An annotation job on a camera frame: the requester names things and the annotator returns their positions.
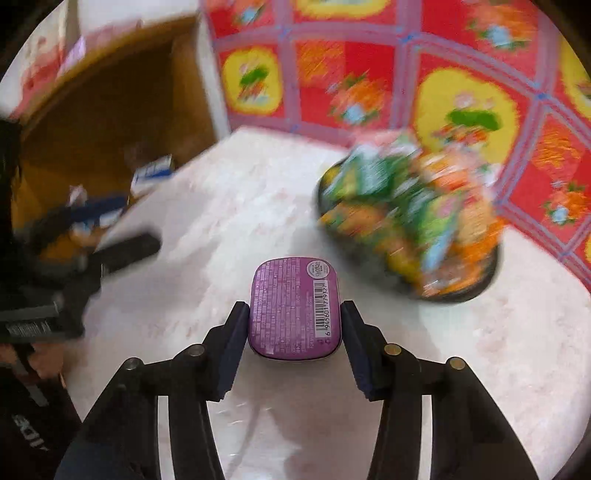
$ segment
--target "black tray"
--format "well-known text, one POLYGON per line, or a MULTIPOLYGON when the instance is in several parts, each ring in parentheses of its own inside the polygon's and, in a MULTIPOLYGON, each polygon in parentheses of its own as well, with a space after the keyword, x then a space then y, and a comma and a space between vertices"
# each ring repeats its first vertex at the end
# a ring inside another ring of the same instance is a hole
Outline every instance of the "black tray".
MULTIPOLYGON (((333 167, 338 167, 343 162, 344 160, 341 160, 334 164, 333 167)), ((324 175, 322 175, 322 178, 318 182, 317 188, 316 207, 319 218, 334 206, 334 204, 327 205, 326 202, 323 201, 323 179, 324 175)), ((474 285, 443 295, 423 297, 419 295, 415 287, 407 282, 401 275, 389 270, 385 262, 380 259, 378 255, 373 253, 370 248, 360 244, 349 236, 338 235, 327 228, 325 228, 324 231, 335 243, 338 250, 344 253, 345 257, 355 265, 355 268, 357 268, 363 276, 383 287, 387 287, 389 290, 393 290, 412 299, 425 300, 434 303, 461 303, 480 295, 488 288, 495 278, 499 264, 499 256, 501 254, 501 247, 500 245, 497 245, 488 256, 488 264, 485 267, 484 275, 480 281, 474 285)))

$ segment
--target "person's hand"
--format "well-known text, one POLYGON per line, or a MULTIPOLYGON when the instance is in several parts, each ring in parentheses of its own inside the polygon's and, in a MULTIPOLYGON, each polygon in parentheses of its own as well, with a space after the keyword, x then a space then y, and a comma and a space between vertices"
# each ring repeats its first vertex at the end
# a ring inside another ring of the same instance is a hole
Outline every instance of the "person's hand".
POLYGON ((0 364, 12 365, 17 361, 17 353, 12 348, 12 345, 4 345, 0 343, 0 364))
POLYGON ((35 351, 29 355, 29 365, 39 378, 56 377, 64 366, 64 346, 62 343, 34 343, 35 351))
MULTIPOLYGON (((62 343, 34 343, 35 351, 29 355, 29 365, 39 378, 54 378, 64 365, 64 346, 62 343)), ((17 353, 12 345, 0 345, 0 363, 13 365, 17 353)))

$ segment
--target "table surface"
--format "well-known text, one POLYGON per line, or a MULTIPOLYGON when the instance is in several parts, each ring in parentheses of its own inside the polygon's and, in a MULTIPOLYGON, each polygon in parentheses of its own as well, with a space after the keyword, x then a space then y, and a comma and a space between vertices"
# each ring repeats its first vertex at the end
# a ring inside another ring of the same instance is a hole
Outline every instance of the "table surface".
MULTIPOLYGON (((155 261, 103 284, 72 344, 66 380, 84 417, 131 356, 172 358, 249 301, 256 268, 287 256, 319 257, 386 339, 419 358, 461 356, 501 408, 540 480, 578 444, 591 411, 591 302, 583 285, 518 231, 507 228, 494 283, 455 306, 410 301, 361 280, 317 226, 314 190, 344 151, 243 128, 183 167, 110 231, 161 232, 155 261)), ((158 432, 163 480, 173 479, 165 398, 158 432)), ((428 479, 431 414, 423 408, 420 479, 428 479)), ((209 404, 227 479, 366 478, 381 403, 357 390, 346 352, 286 364, 248 344, 231 392, 209 404)))

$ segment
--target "label sticker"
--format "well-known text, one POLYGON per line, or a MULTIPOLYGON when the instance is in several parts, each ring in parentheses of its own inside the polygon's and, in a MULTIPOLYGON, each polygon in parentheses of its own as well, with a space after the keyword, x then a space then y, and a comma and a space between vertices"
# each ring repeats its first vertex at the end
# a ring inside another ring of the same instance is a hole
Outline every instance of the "label sticker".
POLYGON ((330 272, 330 267, 322 260, 314 260, 308 264, 306 270, 312 278, 326 278, 330 272))
POLYGON ((316 338, 327 338, 330 328, 330 297, 328 280, 314 280, 314 333, 316 338))

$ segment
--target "snack bag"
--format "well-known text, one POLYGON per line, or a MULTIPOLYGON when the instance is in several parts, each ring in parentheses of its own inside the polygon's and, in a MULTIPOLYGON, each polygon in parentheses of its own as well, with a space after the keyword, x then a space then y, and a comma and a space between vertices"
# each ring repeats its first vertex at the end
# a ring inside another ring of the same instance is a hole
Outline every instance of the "snack bag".
POLYGON ((477 190, 472 190, 465 197, 460 211, 457 242, 464 246, 479 242, 494 220, 492 203, 477 190))
POLYGON ((341 202, 326 212, 321 223, 341 234, 368 241, 385 219, 385 212, 373 205, 341 202))
POLYGON ((396 218, 421 251, 421 270, 436 270, 447 254, 457 229, 463 192, 438 195, 410 173, 410 159, 393 165, 392 197, 396 218))
POLYGON ((474 285, 481 278, 480 264, 467 264, 461 258, 449 255, 437 271, 424 276, 421 294, 430 297, 457 292, 474 285))
POLYGON ((340 172, 340 166, 330 167, 324 175, 322 175, 322 186, 326 188, 328 185, 334 182, 335 178, 340 172))
POLYGON ((449 144, 441 154, 445 155, 450 163, 465 168, 470 175, 471 183, 482 187, 485 196, 493 199, 494 194, 491 188, 502 170, 500 164, 488 163, 480 152, 461 144, 449 144))
POLYGON ((419 284, 421 265, 417 252, 407 240, 402 227, 397 224, 395 219, 388 216, 382 222, 380 234, 375 249, 386 255, 388 269, 402 275, 412 284, 419 284))
POLYGON ((372 130, 361 131, 353 135, 354 145, 372 145, 379 149, 379 155, 407 157, 418 156, 421 147, 412 130, 372 130))
POLYGON ((451 252, 459 255, 467 264, 482 262, 498 245, 504 226, 505 222, 502 219, 495 218, 480 239, 468 244, 461 244, 456 241, 452 245, 451 252))
POLYGON ((378 156, 378 152, 377 148, 368 145, 356 147, 324 194, 332 201, 380 199, 387 196, 389 162, 378 156))
POLYGON ((472 186, 468 169, 458 155, 437 153, 418 159, 421 177, 441 192, 472 186))

